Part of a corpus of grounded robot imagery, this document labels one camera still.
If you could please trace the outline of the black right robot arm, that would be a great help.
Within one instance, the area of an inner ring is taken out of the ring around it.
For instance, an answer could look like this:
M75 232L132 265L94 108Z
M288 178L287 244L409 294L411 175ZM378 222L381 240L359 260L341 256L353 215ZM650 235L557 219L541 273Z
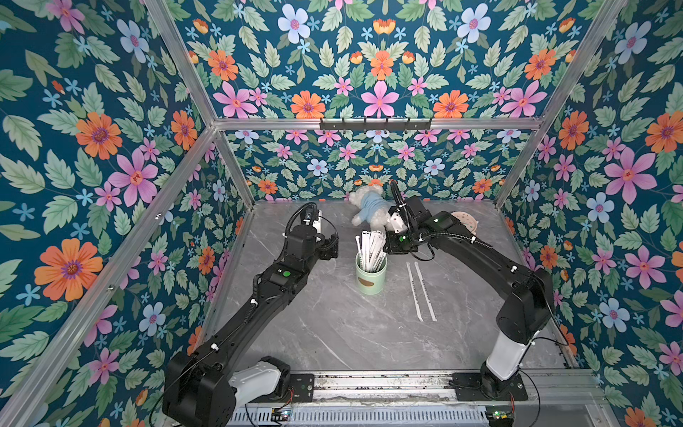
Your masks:
M500 394L518 375L531 343L551 321L551 275L512 261L470 232L451 213L433 215L423 207L410 208L407 203L395 211L407 229L389 235L387 253L416 253L422 245L438 249L462 262L503 299L496 315L499 334L480 368L483 393L490 397Z

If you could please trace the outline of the green metal straw cup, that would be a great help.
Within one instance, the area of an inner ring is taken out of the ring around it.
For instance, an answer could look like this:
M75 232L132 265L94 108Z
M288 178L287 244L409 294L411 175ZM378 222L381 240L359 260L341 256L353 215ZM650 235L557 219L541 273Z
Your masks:
M360 293L364 295L378 295L384 290L387 272L387 260L382 259L379 270L377 272L366 272L361 267L361 254L357 254L355 259L356 279Z

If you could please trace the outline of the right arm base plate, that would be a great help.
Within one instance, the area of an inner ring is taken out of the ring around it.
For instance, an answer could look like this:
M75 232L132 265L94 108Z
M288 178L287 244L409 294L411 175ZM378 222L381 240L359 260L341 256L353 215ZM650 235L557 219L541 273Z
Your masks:
M528 400L528 392L520 373L505 381L480 372L453 373L448 384L455 391L458 401Z

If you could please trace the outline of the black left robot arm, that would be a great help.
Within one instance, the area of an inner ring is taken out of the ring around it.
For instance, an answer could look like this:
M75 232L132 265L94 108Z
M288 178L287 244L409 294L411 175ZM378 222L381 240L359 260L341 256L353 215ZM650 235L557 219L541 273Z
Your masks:
M306 286L315 264L338 256L338 236L326 238L313 225L286 236L282 254L254 277L252 295L215 334L165 368L161 409L183 426L225 426L239 407L262 396L286 393L290 367L265 357L240 370L238 362L274 318Z

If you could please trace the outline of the white straw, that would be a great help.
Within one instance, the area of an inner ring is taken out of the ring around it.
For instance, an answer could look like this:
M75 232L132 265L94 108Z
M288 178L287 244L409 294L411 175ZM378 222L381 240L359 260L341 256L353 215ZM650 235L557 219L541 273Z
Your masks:
M424 295L424 299L425 299L425 302L426 302L427 307L428 307L428 311L429 311L429 313L430 313L430 318L431 318L431 320L432 320L433 322L437 322L438 320L437 320L437 317L436 317L436 313L435 313L435 311L434 311L434 309L433 309L433 305L432 305L432 303L431 303L430 296L429 296L429 293L428 293L428 291L427 291L427 288L426 288L426 285L425 285L425 281L424 281L424 278L423 278L422 270L421 270L421 268L420 268L420 265L419 265L418 261L414 262L414 266L415 266L415 269L416 269L416 272L417 272L417 276L418 276L418 279L419 279L419 283L420 283L421 289L423 290L423 295Z
M411 269L411 264L409 262L406 262L407 265L407 274L408 274L408 280L411 288L411 293L414 301L414 308L416 312L416 317L420 322L423 322L423 315L421 311L421 307L417 298L417 292L416 292L416 287L415 287L415 281L414 281L414 275Z

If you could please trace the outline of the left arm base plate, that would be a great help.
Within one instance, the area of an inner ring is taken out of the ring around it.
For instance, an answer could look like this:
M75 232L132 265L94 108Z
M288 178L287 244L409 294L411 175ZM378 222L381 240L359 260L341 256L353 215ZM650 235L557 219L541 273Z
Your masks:
M316 377L312 373L291 374L285 389L276 389L269 395L253 400L253 403L311 403Z

